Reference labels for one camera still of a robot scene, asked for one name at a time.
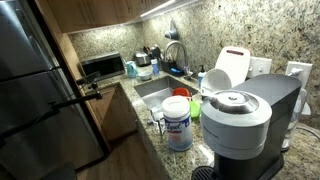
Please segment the white Lysol wipes canister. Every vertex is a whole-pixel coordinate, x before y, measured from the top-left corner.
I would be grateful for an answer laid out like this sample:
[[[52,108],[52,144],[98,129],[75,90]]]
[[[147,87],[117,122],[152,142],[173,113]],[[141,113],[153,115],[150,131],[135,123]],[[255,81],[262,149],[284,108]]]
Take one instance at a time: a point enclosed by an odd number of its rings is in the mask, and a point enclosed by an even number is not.
[[[186,97],[171,96],[162,102],[168,144],[176,151],[185,151],[192,146],[190,105]]]

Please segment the stainless steel sink basin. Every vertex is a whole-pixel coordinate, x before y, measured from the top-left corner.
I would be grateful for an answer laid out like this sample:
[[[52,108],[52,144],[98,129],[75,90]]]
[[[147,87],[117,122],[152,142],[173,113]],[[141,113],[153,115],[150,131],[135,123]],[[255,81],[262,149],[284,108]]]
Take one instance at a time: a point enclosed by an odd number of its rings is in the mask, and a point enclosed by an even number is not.
[[[138,95],[142,98],[147,108],[153,112],[162,110],[162,102],[172,95],[175,88],[186,88],[192,95],[198,91],[170,76],[153,80],[134,87]]]

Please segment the red plastic lid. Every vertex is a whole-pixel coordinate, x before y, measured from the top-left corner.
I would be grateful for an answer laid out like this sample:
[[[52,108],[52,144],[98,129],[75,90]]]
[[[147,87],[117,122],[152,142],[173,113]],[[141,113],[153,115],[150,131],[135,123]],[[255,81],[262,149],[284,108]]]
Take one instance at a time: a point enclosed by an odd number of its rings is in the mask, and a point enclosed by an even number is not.
[[[188,89],[186,88],[182,88],[182,87],[179,87],[179,88],[175,88],[172,92],[172,95],[173,96],[184,96],[184,97],[190,97],[190,92]]]

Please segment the silver toaster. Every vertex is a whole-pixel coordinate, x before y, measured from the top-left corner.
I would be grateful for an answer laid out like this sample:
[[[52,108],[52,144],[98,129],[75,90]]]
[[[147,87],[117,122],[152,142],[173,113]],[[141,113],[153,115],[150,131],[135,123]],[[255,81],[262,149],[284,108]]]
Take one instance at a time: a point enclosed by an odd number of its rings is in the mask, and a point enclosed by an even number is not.
[[[136,64],[140,67],[151,64],[150,57],[144,52],[136,52],[134,55],[134,60],[136,61]]]

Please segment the teal dish soap bottle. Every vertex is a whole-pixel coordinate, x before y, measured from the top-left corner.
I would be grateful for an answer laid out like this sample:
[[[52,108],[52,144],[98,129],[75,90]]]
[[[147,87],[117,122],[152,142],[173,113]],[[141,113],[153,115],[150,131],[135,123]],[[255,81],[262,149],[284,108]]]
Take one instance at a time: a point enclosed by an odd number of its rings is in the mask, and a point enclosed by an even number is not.
[[[127,68],[127,75],[129,78],[137,77],[137,68],[134,61],[128,61],[126,63],[126,68]]]

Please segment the green plastic lid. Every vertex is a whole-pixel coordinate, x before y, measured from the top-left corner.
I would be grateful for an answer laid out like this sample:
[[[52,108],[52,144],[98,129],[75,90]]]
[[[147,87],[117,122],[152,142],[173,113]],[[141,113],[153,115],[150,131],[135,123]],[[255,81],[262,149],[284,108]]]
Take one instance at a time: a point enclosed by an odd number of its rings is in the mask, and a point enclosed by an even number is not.
[[[190,114],[192,119],[197,119],[200,115],[200,103],[197,101],[190,102]]]

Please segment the blue label soap dispenser bottle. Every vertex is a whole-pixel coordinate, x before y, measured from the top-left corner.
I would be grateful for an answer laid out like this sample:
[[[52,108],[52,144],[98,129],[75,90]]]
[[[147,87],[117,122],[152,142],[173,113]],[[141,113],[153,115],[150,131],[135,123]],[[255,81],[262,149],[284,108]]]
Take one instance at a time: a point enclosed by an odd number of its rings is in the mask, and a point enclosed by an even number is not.
[[[199,66],[201,67],[201,69],[200,69],[200,72],[198,73],[198,86],[199,86],[199,88],[201,88],[201,82],[202,82],[203,77],[206,74],[206,71],[204,69],[204,65],[199,65]]]

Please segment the curved steel kitchen faucet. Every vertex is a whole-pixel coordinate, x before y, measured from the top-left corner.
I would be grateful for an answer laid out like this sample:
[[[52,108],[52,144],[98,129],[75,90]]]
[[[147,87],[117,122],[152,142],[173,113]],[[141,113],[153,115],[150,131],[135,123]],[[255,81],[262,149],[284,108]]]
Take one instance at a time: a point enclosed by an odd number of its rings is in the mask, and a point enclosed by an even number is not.
[[[170,41],[164,50],[164,61],[175,63],[178,69],[183,70],[188,65],[185,45],[178,40]]]

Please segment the black microwave oven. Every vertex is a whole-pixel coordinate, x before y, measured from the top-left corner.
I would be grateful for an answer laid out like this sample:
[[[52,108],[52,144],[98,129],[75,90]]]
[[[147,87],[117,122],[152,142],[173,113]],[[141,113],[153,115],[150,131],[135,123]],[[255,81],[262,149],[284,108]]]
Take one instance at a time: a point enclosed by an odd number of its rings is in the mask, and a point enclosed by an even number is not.
[[[99,72],[98,79],[106,79],[125,73],[121,55],[116,51],[82,59],[80,66],[85,75]]]

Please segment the white cutting board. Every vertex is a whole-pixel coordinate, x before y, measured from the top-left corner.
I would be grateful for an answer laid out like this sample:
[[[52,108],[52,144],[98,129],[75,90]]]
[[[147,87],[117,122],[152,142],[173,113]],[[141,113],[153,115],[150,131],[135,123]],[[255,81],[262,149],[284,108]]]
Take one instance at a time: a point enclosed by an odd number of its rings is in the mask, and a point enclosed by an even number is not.
[[[215,68],[223,70],[230,78],[231,85],[243,83],[250,65],[250,51],[242,47],[226,46],[217,59]]]

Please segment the grey and black coffee machine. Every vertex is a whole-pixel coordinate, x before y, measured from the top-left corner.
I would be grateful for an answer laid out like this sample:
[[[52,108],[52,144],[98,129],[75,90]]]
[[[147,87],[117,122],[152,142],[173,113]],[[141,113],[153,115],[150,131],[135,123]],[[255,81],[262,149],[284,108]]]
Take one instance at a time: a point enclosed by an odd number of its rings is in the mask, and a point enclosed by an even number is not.
[[[200,124],[213,164],[192,180],[271,180],[284,166],[281,146],[301,89],[300,80],[263,74],[201,104]]]

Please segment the clear water tank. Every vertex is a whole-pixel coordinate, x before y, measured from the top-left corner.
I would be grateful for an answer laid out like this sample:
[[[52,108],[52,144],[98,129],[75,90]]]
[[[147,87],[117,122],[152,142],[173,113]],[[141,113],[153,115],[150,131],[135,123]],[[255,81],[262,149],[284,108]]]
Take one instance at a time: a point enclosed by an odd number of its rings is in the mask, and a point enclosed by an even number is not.
[[[282,143],[282,147],[281,147],[282,152],[286,152],[290,148],[290,143],[291,143],[291,140],[293,137],[293,132],[296,128],[296,125],[299,121],[299,118],[301,117],[301,113],[303,111],[305,102],[307,100],[307,95],[308,95],[308,93],[305,89],[300,90],[300,93],[297,97],[296,104],[295,104],[295,107],[294,107],[294,110],[293,110],[293,113],[292,113],[292,116],[291,116],[291,119],[290,119],[290,122],[289,122],[289,125],[287,128],[287,132],[285,134],[285,138]]]

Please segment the white outlet with plug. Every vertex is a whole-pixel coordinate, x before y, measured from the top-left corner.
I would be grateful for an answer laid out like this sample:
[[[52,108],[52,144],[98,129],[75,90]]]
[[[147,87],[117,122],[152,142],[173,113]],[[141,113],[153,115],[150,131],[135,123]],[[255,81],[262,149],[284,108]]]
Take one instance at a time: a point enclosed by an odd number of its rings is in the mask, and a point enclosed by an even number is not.
[[[299,79],[302,83],[302,88],[304,88],[311,70],[312,64],[310,63],[289,61],[286,68],[286,75]]]

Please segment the grey wall-mounted holder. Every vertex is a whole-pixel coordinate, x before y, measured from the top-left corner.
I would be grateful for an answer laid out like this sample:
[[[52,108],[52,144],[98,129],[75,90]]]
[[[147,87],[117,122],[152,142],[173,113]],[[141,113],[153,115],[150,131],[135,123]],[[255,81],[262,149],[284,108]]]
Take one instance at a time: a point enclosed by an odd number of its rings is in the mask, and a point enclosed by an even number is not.
[[[165,33],[165,37],[172,40],[179,39],[179,33],[175,27],[173,20],[169,21],[169,30]]]

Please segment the white wall outlet plate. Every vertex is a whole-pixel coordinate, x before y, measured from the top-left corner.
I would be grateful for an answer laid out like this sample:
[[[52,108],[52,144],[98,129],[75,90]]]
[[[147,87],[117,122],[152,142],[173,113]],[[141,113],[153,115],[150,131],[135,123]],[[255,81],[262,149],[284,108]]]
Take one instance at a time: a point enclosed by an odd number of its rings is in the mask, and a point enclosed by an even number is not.
[[[269,74],[271,70],[272,60],[261,57],[251,57],[247,77],[253,78],[261,74]]]

